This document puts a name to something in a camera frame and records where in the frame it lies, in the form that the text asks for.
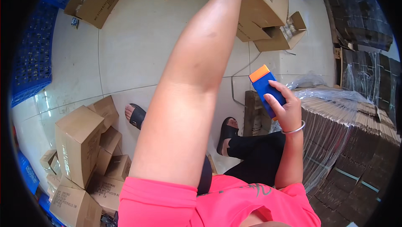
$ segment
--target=white tile floor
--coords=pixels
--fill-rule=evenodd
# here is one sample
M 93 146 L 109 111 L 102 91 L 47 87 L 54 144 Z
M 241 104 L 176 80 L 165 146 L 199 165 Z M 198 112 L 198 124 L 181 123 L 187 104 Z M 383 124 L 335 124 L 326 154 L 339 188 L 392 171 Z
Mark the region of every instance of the white tile floor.
M 40 157 L 54 146 L 54 123 L 81 105 L 112 94 L 120 114 L 113 126 L 123 134 L 123 153 L 133 157 L 139 130 L 124 117 L 124 106 L 136 103 L 147 110 L 170 51 L 190 18 L 208 0 L 119 0 L 102 30 L 81 22 L 70 26 L 71 17 L 59 10 L 56 20 L 52 66 L 53 82 L 42 92 L 13 108 L 13 122 L 21 151 L 31 162 L 40 185 L 47 189 Z M 266 64 L 276 78 L 287 83 L 312 71 L 334 82 L 334 59 L 328 16 L 323 0 L 289 0 L 289 13 L 299 11 L 308 33 L 289 54 L 263 52 L 234 78 L 234 95 L 244 101 L 250 89 L 248 75 Z M 230 76 L 249 64 L 258 51 L 253 42 L 235 39 L 234 49 L 219 90 L 208 142 L 219 173 L 238 159 L 216 153 L 222 121 L 235 117 L 242 132 L 244 108 L 232 100 Z

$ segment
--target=metal wire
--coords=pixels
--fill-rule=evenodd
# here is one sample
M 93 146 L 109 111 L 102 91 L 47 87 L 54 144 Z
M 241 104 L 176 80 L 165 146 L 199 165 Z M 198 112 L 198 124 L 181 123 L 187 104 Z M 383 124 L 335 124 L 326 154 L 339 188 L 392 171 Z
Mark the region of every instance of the metal wire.
M 232 75 L 230 77 L 230 82 L 232 84 L 232 99 L 234 102 L 236 102 L 239 105 L 242 105 L 243 107 L 246 107 L 246 105 L 244 105 L 243 103 L 239 102 L 238 100 L 234 99 L 234 91 L 233 91 L 233 77 L 235 77 L 236 74 L 240 73 L 241 71 L 243 71 L 245 68 L 247 68 L 248 66 L 250 66 L 259 56 L 260 56 L 261 52 L 254 58 L 254 60 L 252 60 L 249 64 L 247 64 L 244 68 L 240 69 L 239 71 L 237 71 L 234 75 Z

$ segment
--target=pink t-shirt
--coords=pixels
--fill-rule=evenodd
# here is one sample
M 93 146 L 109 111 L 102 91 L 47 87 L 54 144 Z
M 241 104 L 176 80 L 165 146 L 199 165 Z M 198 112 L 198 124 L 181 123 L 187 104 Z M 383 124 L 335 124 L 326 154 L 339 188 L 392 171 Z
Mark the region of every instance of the pink t-shirt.
M 127 177 L 120 194 L 119 227 L 238 227 L 254 210 L 292 227 L 321 226 L 303 184 L 279 191 L 217 175 L 209 193 L 200 196 L 191 186 Z

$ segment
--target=silver bangle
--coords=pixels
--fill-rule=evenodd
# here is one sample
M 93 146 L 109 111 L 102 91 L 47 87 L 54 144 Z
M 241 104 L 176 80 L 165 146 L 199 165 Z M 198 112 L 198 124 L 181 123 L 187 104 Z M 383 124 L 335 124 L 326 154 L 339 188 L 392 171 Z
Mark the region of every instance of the silver bangle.
M 292 134 L 292 133 L 294 133 L 294 132 L 297 132 L 297 131 L 299 131 L 299 130 L 302 130 L 302 129 L 304 128 L 304 126 L 305 126 L 305 121 L 302 120 L 301 122 L 302 122 L 303 124 L 301 125 L 300 128 L 298 128 L 298 129 L 296 129 L 296 130 L 293 130 L 293 131 L 290 131 L 290 132 L 284 132 L 284 131 L 281 129 L 282 134 L 284 134 L 284 135 L 286 135 L 286 134 Z

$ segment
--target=black slipper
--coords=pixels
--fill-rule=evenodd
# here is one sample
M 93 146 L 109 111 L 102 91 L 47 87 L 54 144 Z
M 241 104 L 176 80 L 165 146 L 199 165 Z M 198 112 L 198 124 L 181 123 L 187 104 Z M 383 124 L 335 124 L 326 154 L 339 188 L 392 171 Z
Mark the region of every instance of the black slipper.
M 135 108 L 130 117 L 130 124 L 141 130 L 141 124 L 144 121 L 145 115 L 147 114 L 140 106 L 134 103 L 130 105 Z
M 234 119 L 233 117 L 228 117 L 224 120 L 221 127 L 221 136 L 219 137 L 218 147 L 216 147 L 216 152 L 222 155 L 222 147 L 224 145 L 224 140 L 228 138 L 234 138 L 237 136 L 239 129 L 236 129 L 228 125 L 229 119 Z

